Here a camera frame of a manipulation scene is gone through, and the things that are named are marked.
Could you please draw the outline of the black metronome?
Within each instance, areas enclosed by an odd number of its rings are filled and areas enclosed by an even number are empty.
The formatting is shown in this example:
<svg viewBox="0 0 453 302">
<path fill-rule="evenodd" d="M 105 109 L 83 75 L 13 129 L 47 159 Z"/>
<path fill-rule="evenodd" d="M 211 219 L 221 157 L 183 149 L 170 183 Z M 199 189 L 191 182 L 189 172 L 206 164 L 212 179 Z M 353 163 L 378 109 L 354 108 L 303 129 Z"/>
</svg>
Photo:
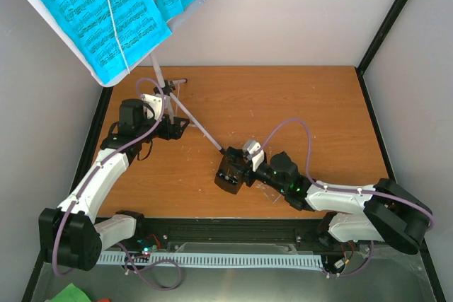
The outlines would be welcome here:
<svg viewBox="0 0 453 302">
<path fill-rule="evenodd" d="M 243 185 L 244 171 L 245 165 L 241 157 L 224 155 L 215 175 L 214 183 L 229 194 L 237 194 Z"/>
</svg>

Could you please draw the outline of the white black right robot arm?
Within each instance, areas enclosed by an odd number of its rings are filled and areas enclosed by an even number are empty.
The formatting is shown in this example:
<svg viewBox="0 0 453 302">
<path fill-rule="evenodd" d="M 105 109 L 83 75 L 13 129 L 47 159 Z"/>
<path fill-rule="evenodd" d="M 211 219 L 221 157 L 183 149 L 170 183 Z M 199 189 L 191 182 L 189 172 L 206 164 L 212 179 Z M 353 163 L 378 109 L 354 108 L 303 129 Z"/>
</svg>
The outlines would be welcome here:
<svg viewBox="0 0 453 302">
<path fill-rule="evenodd" d="M 282 195 L 297 211 L 325 211 L 319 226 L 322 243 L 383 242 L 409 255 L 416 254 L 435 224 L 432 210 L 395 180 L 371 185 L 335 185 L 314 179 L 282 151 L 268 158 L 254 139 L 242 148 L 219 148 L 222 159 L 217 187 L 237 194 L 243 185 L 261 182 Z"/>
</svg>

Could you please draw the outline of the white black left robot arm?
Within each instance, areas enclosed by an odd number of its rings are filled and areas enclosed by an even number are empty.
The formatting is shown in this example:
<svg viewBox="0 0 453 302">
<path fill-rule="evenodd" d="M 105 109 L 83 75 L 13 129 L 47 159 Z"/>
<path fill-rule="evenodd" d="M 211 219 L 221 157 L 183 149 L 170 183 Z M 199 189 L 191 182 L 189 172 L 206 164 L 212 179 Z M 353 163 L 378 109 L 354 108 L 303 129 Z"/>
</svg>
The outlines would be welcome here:
<svg viewBox="0 0 453 302">
<path fill-rule="evenodd" d="M 182 137 L 189 121 L 167 115 L 168 100 L 166 95 L 142 95 L 122 101 L 119 119 L 111 124 L 87 174 L 57 208 L 42 211 L 40 248 L 54 269 L 89 271 L 104 250 L 121 240 L 135 248 L 146 242 L 147 229 L 139 224 L 143 214 L 119 211 L 102 222 L 96 217 L 115 182 L 139 159 L 144 144 Z"/>
</svg>

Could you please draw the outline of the green paper sheet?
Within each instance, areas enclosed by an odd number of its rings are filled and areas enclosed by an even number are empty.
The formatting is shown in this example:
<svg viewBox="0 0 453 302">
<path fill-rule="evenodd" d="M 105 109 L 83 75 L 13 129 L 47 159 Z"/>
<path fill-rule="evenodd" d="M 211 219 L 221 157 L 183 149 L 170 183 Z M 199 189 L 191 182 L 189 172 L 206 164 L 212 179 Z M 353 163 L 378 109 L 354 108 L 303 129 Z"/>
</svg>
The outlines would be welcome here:
<svg viewBox="0 0 453 302">
<path fill-rule="evenodd" d="M 91 299 L 74 284 L 63 288 L 56 296 L 47 299 L 49 302 L 91 302 Z"/>
</svg>

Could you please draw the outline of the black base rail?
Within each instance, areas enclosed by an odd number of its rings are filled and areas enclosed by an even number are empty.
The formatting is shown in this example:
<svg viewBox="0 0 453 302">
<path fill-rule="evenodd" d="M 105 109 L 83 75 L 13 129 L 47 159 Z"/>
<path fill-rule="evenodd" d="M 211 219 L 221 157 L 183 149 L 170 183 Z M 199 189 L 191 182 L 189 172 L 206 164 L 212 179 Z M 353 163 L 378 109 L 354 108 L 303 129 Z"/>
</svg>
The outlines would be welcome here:
<svg viewBox="0 0 453 302">
<path fill-rule="evenodd" d="M 122 241 L 128 250 L 157 245 L 170 250 L 184 243 L 293 245 L 298 251 L 339 253 L 337 243 L 319 240 L 319 219 L 153 219 L 145 218 L 137 236 Z"/>
</svg>

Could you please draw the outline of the black right frame post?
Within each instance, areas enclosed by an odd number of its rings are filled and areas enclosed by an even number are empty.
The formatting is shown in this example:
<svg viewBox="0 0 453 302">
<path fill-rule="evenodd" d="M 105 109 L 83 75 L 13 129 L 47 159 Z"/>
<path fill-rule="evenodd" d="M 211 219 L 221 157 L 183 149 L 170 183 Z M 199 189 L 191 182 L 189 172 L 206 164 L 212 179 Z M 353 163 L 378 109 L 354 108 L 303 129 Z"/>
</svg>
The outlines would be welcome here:
<svg viewBox="0 0 453 302">
<path fill-rule="evenodd" d="M 384 20 L 379 26 L 376 34 L 374 35 L 369 47 L 367 48 L 364 56 L 362 57 L 360 63 L 356 67 L 357 75 L 363 77 L 366 70 L 372 63 L 372 60 L 376 56 L 379 48 L 382 46 L 385 41 L 386 36 L 391 31 L 394 23 L 398 19 L 408 0 L 394 0 L 390 9 L 387 11 Z"/>
</svg>

